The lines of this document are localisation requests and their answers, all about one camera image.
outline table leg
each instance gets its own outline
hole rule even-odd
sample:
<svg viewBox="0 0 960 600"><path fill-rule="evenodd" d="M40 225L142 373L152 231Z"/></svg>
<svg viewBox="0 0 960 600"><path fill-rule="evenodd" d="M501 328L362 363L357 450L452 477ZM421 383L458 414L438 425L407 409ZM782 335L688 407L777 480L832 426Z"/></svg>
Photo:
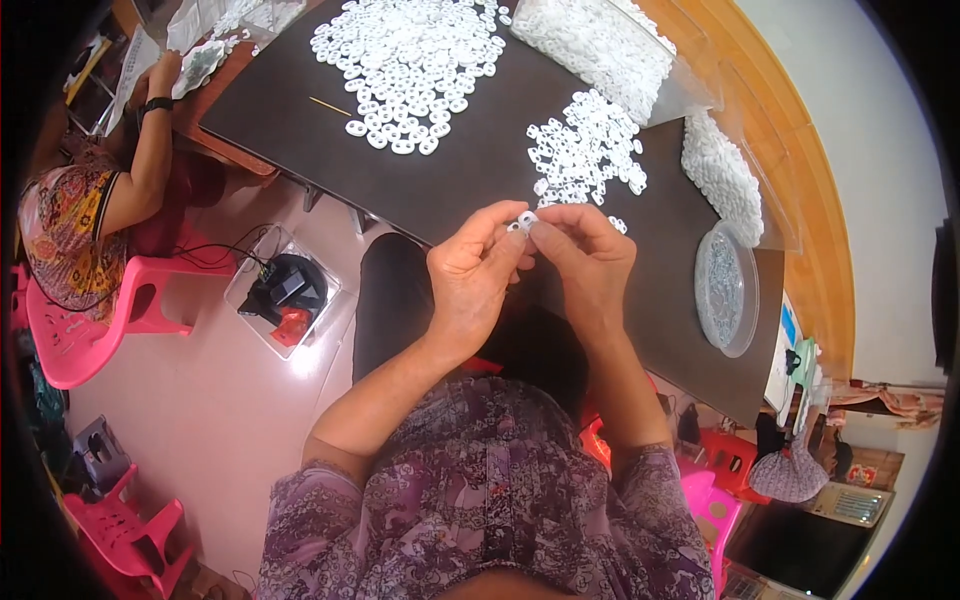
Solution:
<svg viewBox="0 0 960 600"><path fill-rule="evenodd" d="M357 235L363 235L372 219L368 217L366 212L353 206L348 206L347 212L350 215L350 222L353 223L353 230Z"/></svg>
<svg viewBox="0 0 960 600"><path fill-rule="evenodd" d="M324 194L324 192L313 185L307 183L304 186L303 190L303 212L310 212L313 210L314 205L316 205L317 200Z"/></svg>

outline black table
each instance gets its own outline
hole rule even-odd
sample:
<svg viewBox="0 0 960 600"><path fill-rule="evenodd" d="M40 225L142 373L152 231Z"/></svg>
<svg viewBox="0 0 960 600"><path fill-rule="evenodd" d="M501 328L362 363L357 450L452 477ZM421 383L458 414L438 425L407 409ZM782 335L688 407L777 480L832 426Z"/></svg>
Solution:
<svg viewBox="0 0 960 600"><path fill-rule="evenodd" d="M355 95L344 91L342 71L317 63L310 51L313 30L340 11L339 3L324 2L302 16L236 77L201 128L427 244L442 242L471 212L498 200L536 207L533 185L540 174L527 156L534 145L527 127L562 118L573 92L588 87L498 22L507 46L496 75L477 81L469 107L453 115L452 131L437 151L399 156L389 148L376 150L344 131L350 118L310 100L362 120ZM638 137L644 147L638 161L649 186L637 197L611 180L602 207L626 222L637 244L627 330L645 367L752 427L777 339L783 253L756 251L756 334L743 356L727 358L704 337L694 304L697 245L717 215L681 169L683 121ZM546 260L517 287L563 314L559 278Z"/></svg>

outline floral dress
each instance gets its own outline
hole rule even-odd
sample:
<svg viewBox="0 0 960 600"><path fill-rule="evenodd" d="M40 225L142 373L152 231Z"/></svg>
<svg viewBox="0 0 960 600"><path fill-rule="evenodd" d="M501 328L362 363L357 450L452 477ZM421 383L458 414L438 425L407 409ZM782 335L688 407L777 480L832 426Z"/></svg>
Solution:
<svg viewBox="0 0 960 600"><path fill-rule="evenodd" d="M271 496L259 600L433 598L487 569L585 598L713 598L670 448L615 489L553 399L468 378L427 394L360 490L315 461Z"/></svg>
<svg viewBox="0 0 960 600"><path fill-rule="evenodd" d="M70 164L40 174L24 188L20 232L31 271L57 303L109 322L127 265L127 234L100 238L110 190L120 170L96 143L69 133L61 144Z"/></svg>

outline dark hair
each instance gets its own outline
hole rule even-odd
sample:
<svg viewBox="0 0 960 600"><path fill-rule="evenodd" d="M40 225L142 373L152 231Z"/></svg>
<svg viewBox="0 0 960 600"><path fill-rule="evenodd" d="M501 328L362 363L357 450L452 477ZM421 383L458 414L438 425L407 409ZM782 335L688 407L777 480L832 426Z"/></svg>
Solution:
<svg viewBox="0 0 960 600"><path fill-rule="evenodd" d="M853 448L846 442L840 442L839 440L834 442L834 445L836 446L834 458L837 461L837 467L831 479L840 483L847 483L847 471L853 464Z"/></svg>

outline yellow floral pattern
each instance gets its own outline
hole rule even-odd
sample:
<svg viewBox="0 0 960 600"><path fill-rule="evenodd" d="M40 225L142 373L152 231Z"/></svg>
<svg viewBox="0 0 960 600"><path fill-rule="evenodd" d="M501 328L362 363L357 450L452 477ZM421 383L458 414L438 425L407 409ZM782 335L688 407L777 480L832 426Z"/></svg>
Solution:
<svg viewBox="0 0 960 600"><path fill-rule="evenodd" d="M19 222L31 270L57 303L109 323L127 264L123 231L100 236L117 165L101 148L75 136L63 146L73 163L51 169L23 192Z"/></svg>

